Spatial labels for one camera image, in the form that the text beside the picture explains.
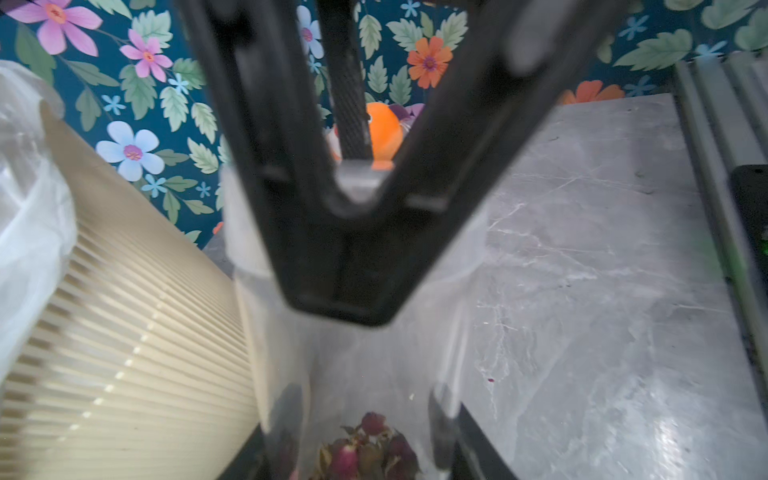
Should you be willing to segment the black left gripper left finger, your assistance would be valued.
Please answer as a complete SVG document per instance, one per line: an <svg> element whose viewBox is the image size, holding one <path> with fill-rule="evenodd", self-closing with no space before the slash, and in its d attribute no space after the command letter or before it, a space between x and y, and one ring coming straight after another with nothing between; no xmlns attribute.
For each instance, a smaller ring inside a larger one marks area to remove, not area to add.
<svg viewBox="0 0 768 480"><path fill-rule="evenodd" d="M281 479L278 450L279 442L273 432L266 432L258 424L217 479Z"/></svg>

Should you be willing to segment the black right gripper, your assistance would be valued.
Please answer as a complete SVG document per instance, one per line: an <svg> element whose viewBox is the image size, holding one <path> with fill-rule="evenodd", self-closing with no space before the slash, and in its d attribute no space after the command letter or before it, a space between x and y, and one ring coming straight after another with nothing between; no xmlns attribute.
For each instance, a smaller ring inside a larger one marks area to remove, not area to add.
<svg viewBox="0 0 768 480"><path fill-rule="evenodd" d="M469 29L368 200L338 185L289 1L181 1L287 303L366 326L397 314L628 11L470 1ZM316 2L343 159L372 161L354 3Z"/></svg>

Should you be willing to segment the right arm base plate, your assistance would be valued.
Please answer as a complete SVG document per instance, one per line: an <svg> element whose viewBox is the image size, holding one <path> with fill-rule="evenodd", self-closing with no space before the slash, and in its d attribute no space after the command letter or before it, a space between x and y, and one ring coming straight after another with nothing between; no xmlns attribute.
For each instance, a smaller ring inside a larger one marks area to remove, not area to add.
<svg viewBox="0 0 768 480"><path fill-rule="evenodd" d="M730 174L730 187L752 257L767 288L767 167L738 166Z"/></svg>

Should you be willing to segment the clear flower tea jar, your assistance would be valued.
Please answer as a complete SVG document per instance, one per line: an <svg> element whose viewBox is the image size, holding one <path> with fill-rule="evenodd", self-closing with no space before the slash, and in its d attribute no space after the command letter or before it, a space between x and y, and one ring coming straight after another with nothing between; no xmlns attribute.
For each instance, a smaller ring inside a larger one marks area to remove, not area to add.
<svg viewBox="0 0 768 480"><path fill-rule="evenodd" d="M459 411L487 208L472 214L398 315L368 328L290 308L236 171L224 169L220 182L267 477L317 476L321 448L377 413L414 450L418 478L445 478L442 424Z"/></svg>

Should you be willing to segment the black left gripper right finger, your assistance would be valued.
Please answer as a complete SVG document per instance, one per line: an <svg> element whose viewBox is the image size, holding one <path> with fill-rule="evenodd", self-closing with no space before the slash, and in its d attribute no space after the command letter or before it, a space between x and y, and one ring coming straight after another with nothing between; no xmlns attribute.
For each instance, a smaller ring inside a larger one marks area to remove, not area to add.
<svg viewBox="0 0 768 480"><path fill-rule="evenodd" d="M441 479L519 479L449 389L432 391L428 412L433 461Z"/></svg>

